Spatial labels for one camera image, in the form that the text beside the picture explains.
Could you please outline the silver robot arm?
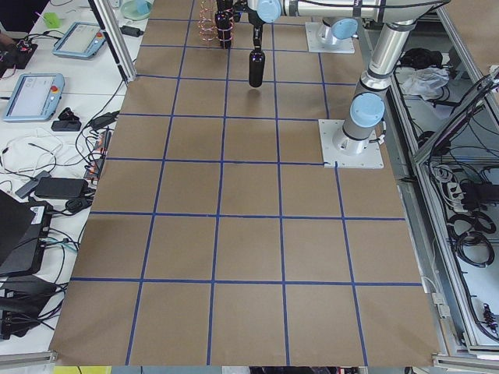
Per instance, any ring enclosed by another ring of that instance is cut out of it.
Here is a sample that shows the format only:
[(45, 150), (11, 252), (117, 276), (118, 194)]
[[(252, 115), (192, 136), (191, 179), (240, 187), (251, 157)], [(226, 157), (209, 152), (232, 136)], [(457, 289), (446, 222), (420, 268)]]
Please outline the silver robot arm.
[(324, 17), (317, 31), (317, 38), (322, 45), (337, 45), (351, 38), (358, 29), (354, 18)]
[(366, 70), (357, 83), (349, 115), (333, 135), (334, 147), (356, 156), (368, 146), (369, 138), (385, 111), (384, 97), (391, 76), (417, 20), (446, 1), (243, 1), (253, 25), (253, 41), (260, 43), (260, 29), (281, 16), (326, 16), (371, 19), (383, 24)]

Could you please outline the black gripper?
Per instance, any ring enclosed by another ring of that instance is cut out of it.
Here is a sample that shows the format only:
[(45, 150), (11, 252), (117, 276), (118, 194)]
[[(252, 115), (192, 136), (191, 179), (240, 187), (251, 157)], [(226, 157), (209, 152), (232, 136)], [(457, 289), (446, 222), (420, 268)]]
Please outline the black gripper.
[[(257, 23), (257, 0), (239, 0), (233, 5), (235, 14), (245, 12), (250, 23)], [(253, 26), (253, 49), (262, 50), (263, 26)]]

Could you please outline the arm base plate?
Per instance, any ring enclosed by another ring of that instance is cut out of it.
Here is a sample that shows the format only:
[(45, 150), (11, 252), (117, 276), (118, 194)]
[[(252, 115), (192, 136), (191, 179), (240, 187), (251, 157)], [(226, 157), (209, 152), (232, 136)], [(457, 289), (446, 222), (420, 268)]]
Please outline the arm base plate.
[(354, 54), (353, 36), (358, 29), (355, 19), (340, 19), (330, 26), (305, 23), (308, 51), (314, 53)]
[(382, 169), (384, 167), (377, 134), (353, 140), (343, 132), (343, 120), (318, 121), (323, 165), (326, 168)]

